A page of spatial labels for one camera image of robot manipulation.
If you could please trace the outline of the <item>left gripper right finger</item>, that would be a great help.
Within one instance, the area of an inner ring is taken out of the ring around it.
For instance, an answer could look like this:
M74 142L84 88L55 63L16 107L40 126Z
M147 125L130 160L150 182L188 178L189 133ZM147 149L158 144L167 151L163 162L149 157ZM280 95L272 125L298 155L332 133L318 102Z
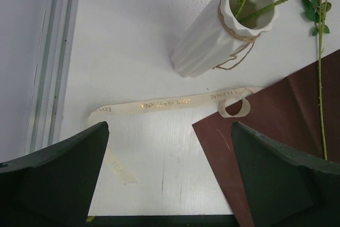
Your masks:
M255 226L339 226L339 164L243 123L232 143Z

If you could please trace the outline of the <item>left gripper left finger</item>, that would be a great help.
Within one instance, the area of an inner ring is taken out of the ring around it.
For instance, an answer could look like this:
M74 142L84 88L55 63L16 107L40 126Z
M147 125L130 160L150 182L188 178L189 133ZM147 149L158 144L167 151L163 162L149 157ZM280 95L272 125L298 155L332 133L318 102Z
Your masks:
M85 226L108 138L99 122L1 163L1 226Z

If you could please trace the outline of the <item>red wrapping paper sheet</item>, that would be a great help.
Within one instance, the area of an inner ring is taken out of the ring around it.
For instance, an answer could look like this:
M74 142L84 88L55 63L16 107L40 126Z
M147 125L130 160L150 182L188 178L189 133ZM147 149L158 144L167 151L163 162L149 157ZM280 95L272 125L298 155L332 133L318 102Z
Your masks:
M232 143L232 124L240 122L259 133L323 159L318 107L317 62L247 97L245 117L218 113L193 125L218 184L240 226L255 226ZM339 164L339 52L322 58L322 95L328 160ZM236 114L241 104L229 106Z

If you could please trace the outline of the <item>cream printed ribbon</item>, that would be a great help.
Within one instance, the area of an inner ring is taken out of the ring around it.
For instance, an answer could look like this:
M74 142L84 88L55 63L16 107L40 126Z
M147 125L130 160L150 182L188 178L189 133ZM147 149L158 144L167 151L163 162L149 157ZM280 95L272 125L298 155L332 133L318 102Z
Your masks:
M88 113L84 120L84 124L89 127L94 124L95 119L98 119L104 115L136 115L151 112L179 110L184 108L195 108L212 104L217 105L217 112L223 118L245 117L250 113L251 110L250 102L246 99L246 96L255 94L261 90L261 87L241 87L234 89L223 89L191 96L109 104L101 106ZM235 103L238 100L242 102L240 110L233 115L228 113L226 110L228 103Z

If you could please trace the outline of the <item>white ribbed ceramic vase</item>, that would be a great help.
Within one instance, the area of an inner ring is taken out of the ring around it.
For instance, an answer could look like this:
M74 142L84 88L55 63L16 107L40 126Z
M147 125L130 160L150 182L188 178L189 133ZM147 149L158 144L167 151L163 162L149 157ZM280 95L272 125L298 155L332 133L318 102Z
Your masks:
M211 0L175 47L171 62L182 77L196 78L212 69L232 70L240 65L262 33L270 31L278 8L257 18L240 20L276 0L247 0L235 17L237 0Z

